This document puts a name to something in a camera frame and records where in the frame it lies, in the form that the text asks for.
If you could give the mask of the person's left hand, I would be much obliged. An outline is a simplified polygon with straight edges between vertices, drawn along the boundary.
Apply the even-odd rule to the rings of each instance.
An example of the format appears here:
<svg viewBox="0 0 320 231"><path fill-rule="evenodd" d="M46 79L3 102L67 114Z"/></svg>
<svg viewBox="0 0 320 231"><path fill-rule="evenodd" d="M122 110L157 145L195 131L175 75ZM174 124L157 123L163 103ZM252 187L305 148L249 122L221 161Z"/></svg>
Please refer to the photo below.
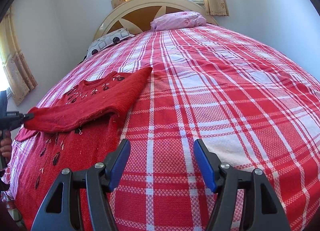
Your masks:
<svg viewBox="0 0 320 231"><path fill-rule="evenodd" d="M5 158L6 163L9 163L11 160L12 154L12 139L11 132L5 132L5 138L1 141L1 155Z"/></svg>

